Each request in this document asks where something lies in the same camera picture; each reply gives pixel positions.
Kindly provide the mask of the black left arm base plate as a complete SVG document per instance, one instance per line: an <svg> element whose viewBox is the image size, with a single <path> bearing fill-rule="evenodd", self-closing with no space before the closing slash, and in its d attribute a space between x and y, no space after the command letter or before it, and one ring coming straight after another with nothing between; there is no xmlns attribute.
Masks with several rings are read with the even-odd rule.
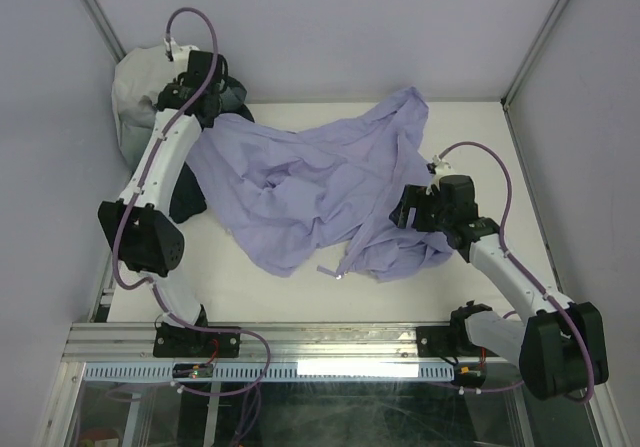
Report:
<svg viewBox="0 0 640 447"><path fill-rule="evenodd" d="M153 356L156 358L237 358L240 334L231 332L200 332L161 323L156 329Z"/></svg>

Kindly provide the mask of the grey and dark green jacket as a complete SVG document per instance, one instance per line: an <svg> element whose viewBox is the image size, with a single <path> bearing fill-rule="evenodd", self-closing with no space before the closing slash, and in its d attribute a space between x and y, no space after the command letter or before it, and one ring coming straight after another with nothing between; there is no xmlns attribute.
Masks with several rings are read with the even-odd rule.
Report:
<svg viewBox="0 0 640 447"><path fill-rule="evenodd" d="M185 60L172 63L162 46L136 48L115 68L111 102L118 145L130 171L135 171L151 137L159 93L185 72ZM180 172L170 202L170 217L181 224L207 209L188 166Z"/></svg>

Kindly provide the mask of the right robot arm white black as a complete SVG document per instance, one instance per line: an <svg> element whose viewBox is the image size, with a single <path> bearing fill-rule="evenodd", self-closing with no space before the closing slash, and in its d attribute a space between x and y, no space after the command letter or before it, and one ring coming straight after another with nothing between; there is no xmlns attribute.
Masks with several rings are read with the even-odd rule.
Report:
<svg viewBox="0 0 640 447"><path fill-rule="evenodd" d="M455 310L448 345L485 347L514 362L539 399L591 392L609 376L602 317L544 285L508 248L505 224L483 217L473 180L444 155L419 152L429 110L407 88L359 117L301 132L245 117L223 57L193 51L160 93L159 110L196 117L187 163L223 227L264 271L291 275L316 250L344 243L337 275L410 277L453 254L482 272L523 321L489 307Z"/></svg>

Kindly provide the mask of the aluminium corner post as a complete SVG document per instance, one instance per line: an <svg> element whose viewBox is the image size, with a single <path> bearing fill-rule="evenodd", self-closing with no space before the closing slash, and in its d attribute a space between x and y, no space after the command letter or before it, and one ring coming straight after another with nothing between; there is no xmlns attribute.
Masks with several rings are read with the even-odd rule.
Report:
<svg viewBox="0 0 640 447"><path fill-rule="evenodd" d="M116 63L120 62L126 55L126 51L119 40L111 22L104 12L99 0L80 0L107 50Z"/></svg>
<svg viewBox="0 0 640 447"><path fill-rule="evenodd" d="M549 11L544 17L540 28L535 34L531 45L526 51L522 62L516 70L511 83L509 84L507 90L501 98L501 105L504 111L508 111L510 109L510 106L513 104L520 90L526 83L536 62L542 55L546 44L552 37L570 2L571 0L553 1Z"/></svg>

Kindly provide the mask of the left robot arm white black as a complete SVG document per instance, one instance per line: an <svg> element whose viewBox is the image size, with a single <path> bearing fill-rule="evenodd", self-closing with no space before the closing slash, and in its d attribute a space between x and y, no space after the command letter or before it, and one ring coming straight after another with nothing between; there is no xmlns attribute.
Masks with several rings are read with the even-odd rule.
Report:
<svg viewBox="0 0 640 447"><path fill-rule="evenodd" d="M132 180L98 211L116 215L114 318L177 317L174 342L192 356L210 340L200 312L213 324L435 318L418 292L457 253L389 218L406 185L430 183L428 114L413 87L294 131L158 112Z"/></svg>

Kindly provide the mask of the aluminium left corner post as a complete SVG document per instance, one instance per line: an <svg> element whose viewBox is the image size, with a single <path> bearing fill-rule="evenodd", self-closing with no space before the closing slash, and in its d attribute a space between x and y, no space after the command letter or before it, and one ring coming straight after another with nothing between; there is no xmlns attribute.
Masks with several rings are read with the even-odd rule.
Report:
<svg viewBox="0 0 640 447"><path fill-rule="evenodd" d="M107 50L116 63L120 62L126 55L126 51L119 40L111 22L104 12L99 0L80 0Z"/></svg>

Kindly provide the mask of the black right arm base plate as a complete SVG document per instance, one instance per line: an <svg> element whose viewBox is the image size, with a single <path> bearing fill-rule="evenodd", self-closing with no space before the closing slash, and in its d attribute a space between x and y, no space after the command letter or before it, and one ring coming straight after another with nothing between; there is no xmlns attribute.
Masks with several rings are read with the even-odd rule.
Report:
<svg viewBox="0 0 640 447"><path fill-rule="evenodd" d="M421 325L415 328L419 358L479 357L482 348L472 344L449 325Z"/></svg>

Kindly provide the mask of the lavender purple jacket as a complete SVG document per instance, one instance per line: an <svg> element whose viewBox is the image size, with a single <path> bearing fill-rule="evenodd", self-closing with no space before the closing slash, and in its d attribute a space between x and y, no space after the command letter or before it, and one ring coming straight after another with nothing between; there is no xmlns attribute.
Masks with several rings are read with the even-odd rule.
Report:
<svg viewBox="0 0 640 447"><path fill-rule="evenodd" d="M431 180L419 151L428 115L413 87L358 117L300 132L224 114L187 163L219 223L266 272L287 277L316 250L343 244L337 275L393 281L452 256L443 234L390 218L406 185Z"/></svg>

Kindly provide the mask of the aluminium right corner post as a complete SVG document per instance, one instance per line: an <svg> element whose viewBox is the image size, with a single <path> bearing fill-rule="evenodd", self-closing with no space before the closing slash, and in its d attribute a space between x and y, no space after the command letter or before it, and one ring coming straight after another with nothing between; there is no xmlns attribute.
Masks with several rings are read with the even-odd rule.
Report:
<svg viewBox="0 0 640 447"><path fill-rule="evenodd" d="M522 62L516 70L511 83L509 84L507 90L501 98L501 105L504 111L508 111L510 109L510 106L513 104L520 90L526 83L536 62L542 55L546 44L552 37L570 2L571 0L553 1L549 11L544 17L540 28L535 34L531 45L526 51Z"/></svg>

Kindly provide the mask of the aluminium mounting rail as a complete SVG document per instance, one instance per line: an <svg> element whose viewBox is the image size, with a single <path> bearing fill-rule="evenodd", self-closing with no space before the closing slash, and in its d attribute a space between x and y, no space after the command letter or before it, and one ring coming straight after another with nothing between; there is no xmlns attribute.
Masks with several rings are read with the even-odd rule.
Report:
<svg viewBox="0 0 640 447"><path fill-rule="evenodd" d="M156 358L153 347L154 323L75 323L68 335L62 359L76 362L133 362L161 360L197 360L209 358ZM445 357L419 358L415 328L442 323L257 323L243 327L213 326L207 332L240 334L237 358L221 361L260 363L301 359L357 360L439 360Z"/></svg>

